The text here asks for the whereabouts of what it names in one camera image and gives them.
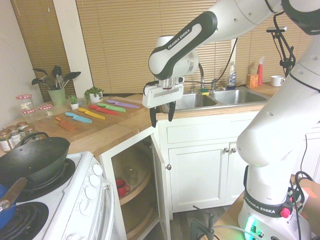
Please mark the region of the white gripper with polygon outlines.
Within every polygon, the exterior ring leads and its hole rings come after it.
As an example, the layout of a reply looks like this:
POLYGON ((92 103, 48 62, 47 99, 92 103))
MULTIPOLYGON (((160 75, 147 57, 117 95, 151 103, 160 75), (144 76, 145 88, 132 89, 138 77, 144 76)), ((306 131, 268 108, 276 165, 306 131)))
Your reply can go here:
POLYGON ((144 89, 144 94, 142 98, 142 104, 144 107, 149 108, 149 116, 151 120, 151 125, 153 128, 157 125, 157 106, 164 104, 169 105, 168 111, 168 121, 171 122, 174 117, 176 109, 176 100, 182 98, 184 93, 184 85, 177 84, 171 89, 163 89, 158 85, 147 85, 144 89))

